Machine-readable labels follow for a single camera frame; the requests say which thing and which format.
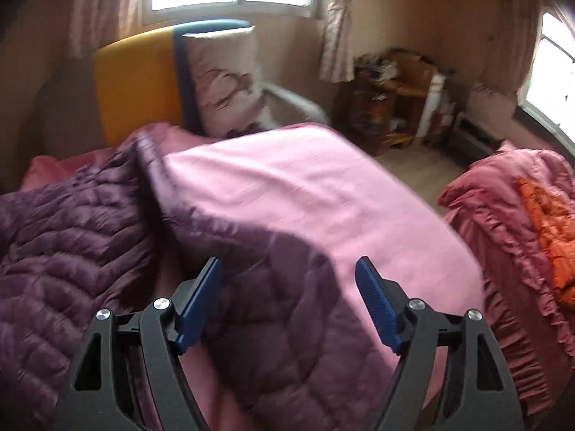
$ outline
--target purple quilted blanket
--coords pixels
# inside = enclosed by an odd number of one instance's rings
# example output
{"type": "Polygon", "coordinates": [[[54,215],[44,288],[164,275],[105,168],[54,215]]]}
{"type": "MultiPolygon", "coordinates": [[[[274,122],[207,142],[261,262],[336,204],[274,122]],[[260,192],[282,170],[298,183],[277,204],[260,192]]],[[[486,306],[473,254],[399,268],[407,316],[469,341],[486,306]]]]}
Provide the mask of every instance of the purple quilted blanket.
{"type": "Polygon", "coordinates": [[[146,136],[101,168],[0,196],[2,402],[16,391],[25,404],[20,415],[34,416],[37,427],[49,422],[94,313],[151,301],[166,232],[183,273],[197,273],[210,256],[224,263],[203,343],[262,429],[369,427],[387,371],[341,297],[329,259],[289,234],[190,207],[146,136]]]}

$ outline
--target pink ruffled bedspread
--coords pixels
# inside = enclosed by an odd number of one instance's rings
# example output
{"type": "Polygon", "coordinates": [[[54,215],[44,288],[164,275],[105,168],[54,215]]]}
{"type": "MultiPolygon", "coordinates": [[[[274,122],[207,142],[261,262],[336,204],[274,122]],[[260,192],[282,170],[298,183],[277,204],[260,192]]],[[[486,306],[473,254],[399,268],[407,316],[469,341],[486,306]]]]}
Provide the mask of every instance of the pink ruffled bedspread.
{"type": "MultiPolygon", "coordinates": [[[[381,344],[355,285],[359,257],[369,256],[384,278],[399,282],[408,296],[422,298],[436,310],[463,314],[482,309],[481,269],[457,234],[331,129],[297,126],[216,142],[163,125],[150,128],[183,198],[213,216],[292,233],[330,257],[343,296],[387,365],[388,380],[398,358],[381,344]]],[[[27,183],[43,179],[34,174],[38,161],[27,183]]],[[[155,296],[169,296],[181,278],[171,266],[175,258],[169,250],[155,296]]],[[[181,362],[211,429],[258,429],[219,381],[201,345],[188,350],[181,362]]],[[[442,383],[438,364],[428,397],[442,383]]]]}
{"type": "Polygon", "coordinates": [[[529,414],[547,409],[575,367],[575,314],[553,295],[551,263],[525,211],[518,178],[575,210],[571,167],[547,150],[506,149],[473,164],[438,202],[484,271],[485,310],[529,414]]]}

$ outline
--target white pillow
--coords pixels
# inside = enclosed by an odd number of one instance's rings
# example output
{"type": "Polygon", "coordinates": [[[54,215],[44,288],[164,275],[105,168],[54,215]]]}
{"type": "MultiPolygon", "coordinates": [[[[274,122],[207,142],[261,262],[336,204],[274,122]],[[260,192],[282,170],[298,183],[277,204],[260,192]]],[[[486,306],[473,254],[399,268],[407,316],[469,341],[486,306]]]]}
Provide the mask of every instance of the white pillow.
{"type": "Polygon", "coordinates": [[[184,37],[206,134],[225,138],[269,124],[255,27],[184,37]]]}

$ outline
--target floor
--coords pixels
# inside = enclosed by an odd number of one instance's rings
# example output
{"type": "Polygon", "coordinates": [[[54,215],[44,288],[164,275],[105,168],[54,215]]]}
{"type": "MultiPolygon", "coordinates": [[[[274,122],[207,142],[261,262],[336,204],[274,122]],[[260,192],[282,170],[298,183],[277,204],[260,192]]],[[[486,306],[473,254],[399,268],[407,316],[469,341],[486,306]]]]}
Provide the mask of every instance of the floor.
{"type": "Polygon", "coordinates": [[[437,205],[437,198],[450,182],[465,172],[464,167],[439,150],[423,145],[390,149],[376,160],[441,215],[445,209],[437,205]]]}

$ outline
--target metal screw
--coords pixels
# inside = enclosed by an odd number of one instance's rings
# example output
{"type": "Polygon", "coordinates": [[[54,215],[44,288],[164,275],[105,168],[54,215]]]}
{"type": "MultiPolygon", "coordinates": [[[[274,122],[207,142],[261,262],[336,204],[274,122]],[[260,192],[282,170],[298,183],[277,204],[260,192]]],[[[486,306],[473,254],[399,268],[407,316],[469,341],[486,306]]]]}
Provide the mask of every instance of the metal screw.
{"type": "Polygon", "coordinates": [[[99,310],[96,313],[96,319],[99,321],[103,321],[104,319],[108,319],[110,317],[110,310],[99,310]]]}
{"type": "Polygon", "coordinates": [[[165,310],[170,305],[170,300],[167,298],[158,298],[153,302],[153,307],[157,310],[165,310]]]}
{"type": "Polygon", "coordinates": [[[423,300],[420,300],[419,298],[413,298],[409,300],[408,306],[412,309],[412,310],[422,310],[425,309],[426,304],[423,302],[423,300]]]}
{"type": "Polygon", "coordinates": [[[468,311],[468,317],[469,317],[469,319],[472,319],[473,321],[481,321],[481,319],[483,319],[483,315],[482,315],[481,311],[478,311],[478,310],[469,310],[468,311]]]}

